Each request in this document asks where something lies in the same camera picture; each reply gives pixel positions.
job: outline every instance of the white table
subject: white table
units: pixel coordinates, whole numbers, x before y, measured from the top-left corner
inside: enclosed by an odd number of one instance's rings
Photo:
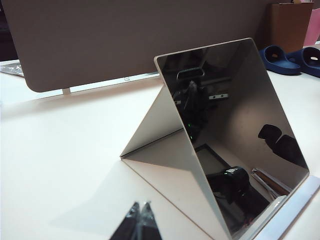
[[[270,77],[310,172],[319,177],[320,79]],[[21,77],[0,73],[0,80],[2,239],[106,240],[134,201],[151,201],[164,240],[210,239],[119,158],[160,91],[159,78],[41,93],[55,95],[46,98]],[[309,239],[318,236],[319,201],[318,193],[286,239],[301,239],[302,230]]]

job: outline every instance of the silver mirror edge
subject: silver mirror edge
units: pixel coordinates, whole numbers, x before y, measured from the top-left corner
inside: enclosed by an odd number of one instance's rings
[[[277,240],[295,220],[305,205],[315,195],[320,186],[320,178],[309,175],[300,187],[288,198],[279,211],[270,219],[254,240]]]

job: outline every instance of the reflective mirror panel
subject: reflective mirror panel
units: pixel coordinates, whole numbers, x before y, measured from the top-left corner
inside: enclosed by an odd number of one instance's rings
[[[308,174],[254,42],[166,54],[156,64],[237,239]]]

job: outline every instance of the brown box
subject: brown box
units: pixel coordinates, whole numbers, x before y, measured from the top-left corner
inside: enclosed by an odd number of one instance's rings
[[[265,45],[278,45],[287,53],[302,49],[313,5],[313,2],[271,4]]]

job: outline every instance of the blue sandal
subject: blue sandal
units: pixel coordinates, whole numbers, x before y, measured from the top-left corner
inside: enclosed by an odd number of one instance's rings
[[[299,64],[301,72],[320,78],[320,50],[306,47],[287,54],[289,61]]]
[[[266,69],[283,75],[300,74],[301,67],[289,61],[281,47],[276,45],[267,46],[260,50],[259,53]]]

